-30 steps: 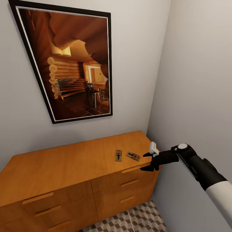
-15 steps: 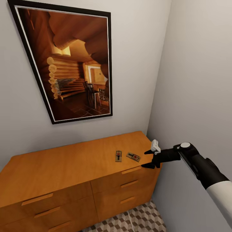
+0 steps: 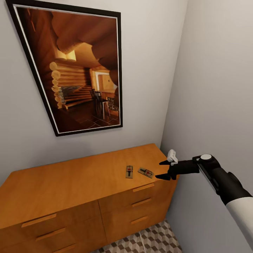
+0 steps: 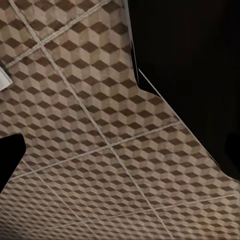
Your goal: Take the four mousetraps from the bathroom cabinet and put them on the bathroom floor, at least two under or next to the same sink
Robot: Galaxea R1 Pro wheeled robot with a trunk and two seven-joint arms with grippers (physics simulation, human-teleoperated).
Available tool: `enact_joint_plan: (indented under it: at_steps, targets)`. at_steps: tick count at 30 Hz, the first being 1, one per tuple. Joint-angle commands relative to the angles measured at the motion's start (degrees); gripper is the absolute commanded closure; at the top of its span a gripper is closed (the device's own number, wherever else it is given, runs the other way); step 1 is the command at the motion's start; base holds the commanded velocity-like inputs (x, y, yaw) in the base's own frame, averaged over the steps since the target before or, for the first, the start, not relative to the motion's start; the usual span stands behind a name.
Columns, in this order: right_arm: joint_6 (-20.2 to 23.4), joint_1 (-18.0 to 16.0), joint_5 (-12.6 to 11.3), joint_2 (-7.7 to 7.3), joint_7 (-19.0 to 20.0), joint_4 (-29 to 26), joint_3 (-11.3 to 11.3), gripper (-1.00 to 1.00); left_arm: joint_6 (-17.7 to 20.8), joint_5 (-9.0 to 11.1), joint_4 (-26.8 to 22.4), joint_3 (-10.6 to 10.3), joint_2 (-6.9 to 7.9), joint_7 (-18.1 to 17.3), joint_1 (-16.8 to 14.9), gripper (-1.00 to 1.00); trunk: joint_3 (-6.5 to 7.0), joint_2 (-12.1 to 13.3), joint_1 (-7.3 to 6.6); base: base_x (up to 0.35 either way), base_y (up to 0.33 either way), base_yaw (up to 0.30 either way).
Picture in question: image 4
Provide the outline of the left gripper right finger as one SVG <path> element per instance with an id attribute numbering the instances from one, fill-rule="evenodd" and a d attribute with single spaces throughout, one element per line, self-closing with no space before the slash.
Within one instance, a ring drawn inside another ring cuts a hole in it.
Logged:
<path id="1" fill-rule="evenodd" d="M 240 173 L 240 135 L 228 133 L 224 151 Z"/>

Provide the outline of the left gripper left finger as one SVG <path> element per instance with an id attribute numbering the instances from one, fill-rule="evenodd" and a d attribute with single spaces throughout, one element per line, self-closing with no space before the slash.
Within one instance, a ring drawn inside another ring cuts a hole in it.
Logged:
<path id="1" fill-rule="evenodd" d="M 0 138 L 0 193 L 26 152 L 21 133 Z"/>

